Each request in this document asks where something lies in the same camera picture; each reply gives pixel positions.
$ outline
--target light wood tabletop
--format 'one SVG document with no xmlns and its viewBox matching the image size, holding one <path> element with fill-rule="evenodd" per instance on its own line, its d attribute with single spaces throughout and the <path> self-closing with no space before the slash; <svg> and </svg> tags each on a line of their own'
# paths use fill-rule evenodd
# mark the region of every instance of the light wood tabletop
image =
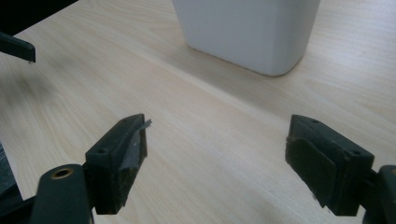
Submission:
<svg viewBox="0 0 396 224">
<path fill-rule="evenodd" d="M 396 164 L 396 1 L 322 0 L 304 57 L 266 77 L 186 46 L 171 0 L 80 0 L 0 54 L 0 138 L 23 198 L 117 121 L 152 119 L 126 206 L 96 223 L 361 223 L 320 208 L 285 162 L 290 116 Z"/>
</svg>

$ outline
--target black plastic part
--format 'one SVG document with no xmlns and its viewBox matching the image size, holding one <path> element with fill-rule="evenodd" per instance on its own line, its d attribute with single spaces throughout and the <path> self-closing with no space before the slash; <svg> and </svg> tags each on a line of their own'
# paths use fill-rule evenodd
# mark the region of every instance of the black plastic part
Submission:
<svg viewBox="0 0 396 224">
<path fill-rule="evenodd" d="M 86 154 L 84 167 L 98 215 L 117 214 L 125 205 L 143 160 L 147 157 L 143 114 L 122 119 Z"/>
<path fill-rule="evenodd" d="M 387 223 L 396 223 L 396 166 L 381 167 L 378 172 L 377 192 Z"/>
<path fill-rule="evenodd" d="M 1 0 L 0 32 L 15 35 L 77 0 Z"/>
<path fill-rule="evenodd" d="M 41 176 L 30 223 L 93 223 L 81 165 L 59 166 Z"/>
<path fill-rule="evenodd" d="M 0 32 L 0 51 L 35 63 L 35 46 Z"/>
<path fill-rule="evenodd" d="M 286 161 L 321 206 L 337 216 L 356 216 L 356 192 L 370 174 L 373 154 L 315 119 L 293 115 Z"/>
</svg>

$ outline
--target white container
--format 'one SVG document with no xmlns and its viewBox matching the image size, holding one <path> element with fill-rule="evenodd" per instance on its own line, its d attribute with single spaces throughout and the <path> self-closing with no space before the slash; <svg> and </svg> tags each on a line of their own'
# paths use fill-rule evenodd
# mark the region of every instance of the white container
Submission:
<svg viewBox="0 0 396 224">
<path fill-rule="evenodd" d="M 186 42 L 268 76 L 303 56 L 320 0 L 173 0 Z"/>
</svg>

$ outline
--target black bracket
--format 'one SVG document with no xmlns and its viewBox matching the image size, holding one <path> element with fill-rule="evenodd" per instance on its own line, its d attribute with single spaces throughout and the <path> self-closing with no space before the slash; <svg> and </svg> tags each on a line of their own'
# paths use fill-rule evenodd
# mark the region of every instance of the black bracket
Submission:
<svg viewBox="0 0 396 224">
<path fill-rule="evenodd" d="M 311 189 L 322 207 L 363 223 L 396 223 L 396 166 L 371 169 L 374 155 L 323 123 L 293 115 L 286 162 Z"/>
<path fill-rule="evenodd" d="M 77 0 L 2 0 L 0 52 L 35 63 L 35 47 L 13 36 L 75 2 Z"/>
<path fill-rule="evenodd" d="M 87 153 L 83 165 L 56 167 L 40 178 L 37 195 L 0 214 L 0 223 L 93 223 L 125 205 L 147 157 L 144 115 L 122 119 Z"/>
</svg>

